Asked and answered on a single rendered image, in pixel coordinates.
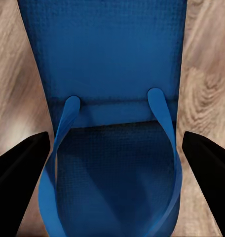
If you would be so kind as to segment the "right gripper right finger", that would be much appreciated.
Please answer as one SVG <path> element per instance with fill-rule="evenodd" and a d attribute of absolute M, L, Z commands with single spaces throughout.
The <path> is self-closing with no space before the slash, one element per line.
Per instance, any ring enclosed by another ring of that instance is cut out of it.
<path fill-rule="evenodd" d="M 225 148 L 203 135 L 186 131 L 182 149 L 225 237 Z"/>

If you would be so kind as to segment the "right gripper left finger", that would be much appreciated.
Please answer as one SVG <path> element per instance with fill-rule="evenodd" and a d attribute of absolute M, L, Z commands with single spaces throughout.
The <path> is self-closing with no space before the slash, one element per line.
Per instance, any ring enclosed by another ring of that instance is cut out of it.
<path fill-rule="evenodd" d="M 45 131 L 0 157 L 0 237 L 16 237 L 49 152 Z"/>

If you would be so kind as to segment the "sandal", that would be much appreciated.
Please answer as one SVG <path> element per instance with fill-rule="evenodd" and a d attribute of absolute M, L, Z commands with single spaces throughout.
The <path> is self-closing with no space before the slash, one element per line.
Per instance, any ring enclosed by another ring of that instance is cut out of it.
<path fill-rule="evenodd" d="M 55 137 L 38 188 L 49 236 L 171 237 L 188 0 L 17 1 Z"/>

